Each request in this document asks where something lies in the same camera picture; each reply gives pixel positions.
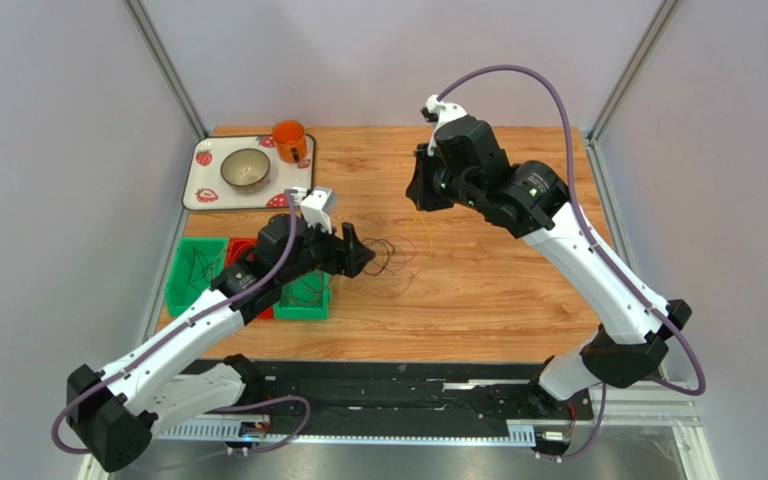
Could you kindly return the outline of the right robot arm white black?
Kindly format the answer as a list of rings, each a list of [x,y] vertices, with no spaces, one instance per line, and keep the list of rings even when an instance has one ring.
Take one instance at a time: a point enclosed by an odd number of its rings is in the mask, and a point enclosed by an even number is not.
[[[477,211],[544,256],[600,321],[581,346],[543,364],[531,395],[552,405],[598,383],[626,388],[653,375],[668,340],[691,318],[688,303],[644,286],[630,290],[624,282],[635,275],[592,230],[549,165],[510,163],[483,120],[428,109],[422,114],[434,129],[414,153],[406,195],[416,208],[432,212],[459,204]]]

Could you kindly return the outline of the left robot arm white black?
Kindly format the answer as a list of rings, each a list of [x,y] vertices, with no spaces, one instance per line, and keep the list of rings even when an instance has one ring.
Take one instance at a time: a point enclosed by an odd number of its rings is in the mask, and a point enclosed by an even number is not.
[[[92,456],[108,473],[131,465],[159,433],[241,400],[255,376],[241,355],[176,381],[206,350],[278,303],[308,273],[355,278],[375,253],[352,224],[308,225],[273,216],[195,302],[154,337],[99,369],[83,364],[66,380],[66,406],[52,427],[56,446]]]

